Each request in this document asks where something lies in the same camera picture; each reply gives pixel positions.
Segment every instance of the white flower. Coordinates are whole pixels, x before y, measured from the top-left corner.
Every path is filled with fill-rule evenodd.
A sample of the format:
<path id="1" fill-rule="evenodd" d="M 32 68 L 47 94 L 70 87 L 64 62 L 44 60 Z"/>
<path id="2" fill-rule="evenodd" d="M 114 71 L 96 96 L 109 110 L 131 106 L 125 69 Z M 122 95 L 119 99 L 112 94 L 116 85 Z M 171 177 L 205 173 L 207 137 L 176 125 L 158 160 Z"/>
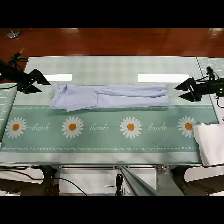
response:
<path id="1" fill-rule="evenodd" d="M 194 118 L 190 117 L 182 117 L 178 122 L 178 130 L 182 131 L 182 135 L 185 137 L 191 138 L 193 137 L 193 127 L 196 124 Z"/>
<path id="2" fill-rule="evenodd" d="M 120 131 L 123 131 L 123 135 L 130 139 L 139 136 L 141 134 L 140 130 L 142 130 L 140 121 L 134 117 L 126 117 L 123 119 L 120 127 Z"/>
<path id="3" fill-rule="evenodd" d="M 75 138 L 82 134 L 83 130 L 83 122 L 78 117 L 69 117 L 63 122 L 62 131 L 64 131 L 63 135 L 66 135 L 66 138 Z"/>
<path id="4" fill-rule="evenodd" d="M 23 134 L 23 131 L 26 130 L 26 122 L 21 117 L 15 117 L 13 120 L 8 122 L 6 126 L 6 135 L 8 135 L 8 138 L 17 138 L 21 134 Z"/>

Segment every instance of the folded garment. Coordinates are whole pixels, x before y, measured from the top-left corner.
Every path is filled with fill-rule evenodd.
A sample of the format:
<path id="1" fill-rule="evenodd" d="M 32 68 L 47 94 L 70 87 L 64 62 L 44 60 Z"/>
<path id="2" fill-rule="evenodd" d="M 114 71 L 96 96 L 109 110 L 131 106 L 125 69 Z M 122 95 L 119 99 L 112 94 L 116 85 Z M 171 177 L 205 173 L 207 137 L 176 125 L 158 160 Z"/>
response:
<path id="1" fill-rule="evenodd" d="M 211 166 L 224 163 L 224 125 L 196 125 L 194 137 L 199 144 L 203 165 Z"/>
<path id="2" fill-rule="evenodd" d="M 69 111 L 98 108 L 168 106 L 167 86 L 75 86 L 54 85 L 51 109 Z"/>

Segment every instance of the reddish-brown floor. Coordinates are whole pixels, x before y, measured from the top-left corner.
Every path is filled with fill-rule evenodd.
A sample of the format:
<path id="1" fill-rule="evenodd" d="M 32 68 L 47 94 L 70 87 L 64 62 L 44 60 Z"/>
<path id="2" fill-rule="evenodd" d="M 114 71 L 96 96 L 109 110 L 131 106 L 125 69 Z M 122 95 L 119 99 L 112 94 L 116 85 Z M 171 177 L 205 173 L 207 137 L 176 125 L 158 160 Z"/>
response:
<path id="1" fill-rule="evenodd" d="M 223 28 L 21 28 L 17 39 L 0 29 L 0 59 L 14 53 L 50 55 L 170 55 L 224 57 Z"/>

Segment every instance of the yellow flower center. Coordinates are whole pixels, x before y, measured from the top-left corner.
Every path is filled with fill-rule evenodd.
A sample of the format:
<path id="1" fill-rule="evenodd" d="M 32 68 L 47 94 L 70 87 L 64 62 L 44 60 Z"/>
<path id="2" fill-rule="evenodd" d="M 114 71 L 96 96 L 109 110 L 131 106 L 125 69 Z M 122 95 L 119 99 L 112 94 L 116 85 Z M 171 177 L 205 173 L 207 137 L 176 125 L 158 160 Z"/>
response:
<path id="1" fill-rule="evenodd" d="M 70 125 L 69 125 L 69 129 L 70 129 L 71 131 L 74 131 L 74 130 L 76 129 L 76 124 L 70 124 Z"/>
<path id="2" fill-rule="evenodd" d="M 19 129 L 19 124 L 14 124 L 13 126 L 12 126 L 12 130 L 13 131 L 17 131 Z"/>
<path id="3" fill-rule="evenodd" d="M 186 128 L 187 130 L 192 130 L 192 124 L 190 124 L 190 123 L 186 123 L 186 124 L 185 124 L 185 128 Z"/>
<path id="4" fill-rule="evenodd" d="M 127 128 L 129 131 L 133 131 L 135 129 L 135 126 L 134 124 L 128 124 Z"/>

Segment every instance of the table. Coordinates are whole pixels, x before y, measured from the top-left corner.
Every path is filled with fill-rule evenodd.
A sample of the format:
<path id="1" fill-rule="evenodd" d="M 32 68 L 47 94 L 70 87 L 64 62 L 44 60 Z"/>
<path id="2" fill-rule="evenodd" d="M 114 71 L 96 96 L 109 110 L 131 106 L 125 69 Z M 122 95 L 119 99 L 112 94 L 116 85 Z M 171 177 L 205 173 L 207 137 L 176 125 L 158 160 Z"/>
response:
<path id="1" fill-rule="evenodd" d="M 72 73 L 73 80 L 69 83 L 76 85 L 149 85 L 149 83 L 138 83 L 137 74 L 140 73 L 189 74 L 194 78 L 201 78 L 199 60 L 195 57 L 32 57 L 29 59 L 25 72 L 29 73 L 34 68 L 39 69 L 44 75 Z M 22 117 L 26 120 L 28 128 L 20 137 L 14 139 L 8 138 L 5 133 L 0 161 L 38 164 L 200 163 L 197 144 L 193 138 L 183 136 L 177 124 L 185 116 L 190 119 L 194 118 L 196 122 L 216 123 L 214 108 L 209 96 L 203 96 L 202 101 L 197 103 L 179 98 L 181 93 L 174 90 L 176 85 L 173 83 L 168 85 L 171 100 L 168 110 L 151 108 L 138 112 L 133 110 L 57 112 L 48 109 L 53 97 L 51 86 L 36 85 L 43 91 L 42 93 L 24 95 L 18 92 L 9 122 L 16 117 Z M 87 121 L 88 141 L 86 141 L 87 135 L 84 134 L 82 138 L 74 141 L 63 138 L 60 130 L 61 124 L 65 118 L 71 116 L 79 116 Z M 123 136 L 119 132 L 119 122 L 122 117 L 127 116 L 138 116 L 145 125 L 143 125 L 144 134 L 142 132 L 141 138 L 136 140 L 136 143 L 128 142 L 126 138 L 121 139 Z M 94 123 L 100 122 L 99 117 L 102 123 L 98 126 L 102 127 L 106 121 L 111 135 L 99 134 L 99 131 L 97 134 L 92 132 L 90 135 L 91 130 L 89 129 Z M 108 120 L 109 118 L 115 119 L 114 117 L 119 120 L 115 126 L 113 126 L 114 120 L 112 122 Z M 106 146 L 94 145 L 94 139 Z M 90 142 L 93 146 L 88 146 L 85 142 Z"/>

